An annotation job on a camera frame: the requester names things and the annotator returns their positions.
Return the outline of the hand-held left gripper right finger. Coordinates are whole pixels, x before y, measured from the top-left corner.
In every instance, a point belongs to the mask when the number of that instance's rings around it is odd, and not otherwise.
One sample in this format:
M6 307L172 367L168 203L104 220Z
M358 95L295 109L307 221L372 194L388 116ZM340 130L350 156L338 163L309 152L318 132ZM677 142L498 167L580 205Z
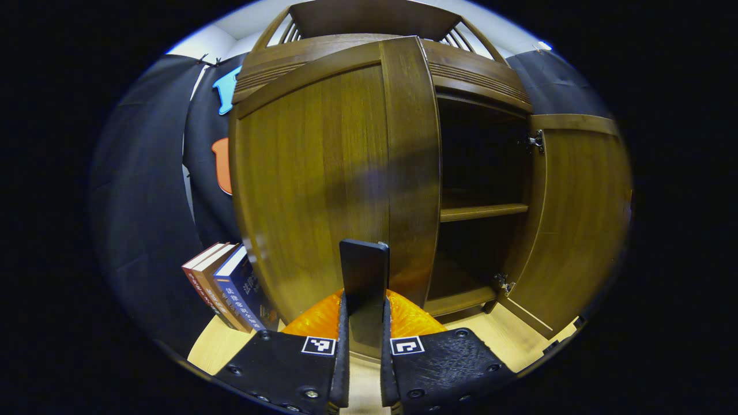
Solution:
M381 402L392 414L456 413L516 378L472 329L446 329L391 290L382 335Z

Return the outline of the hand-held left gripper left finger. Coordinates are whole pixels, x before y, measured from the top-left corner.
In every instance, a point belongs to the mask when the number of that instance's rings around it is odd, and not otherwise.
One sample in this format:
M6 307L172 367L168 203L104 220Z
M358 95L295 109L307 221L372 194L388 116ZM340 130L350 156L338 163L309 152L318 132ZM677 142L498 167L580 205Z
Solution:
M325 299L337 312L335 337L256 333L214 378L279 412L339 414L349 405L349 322L342 290Z

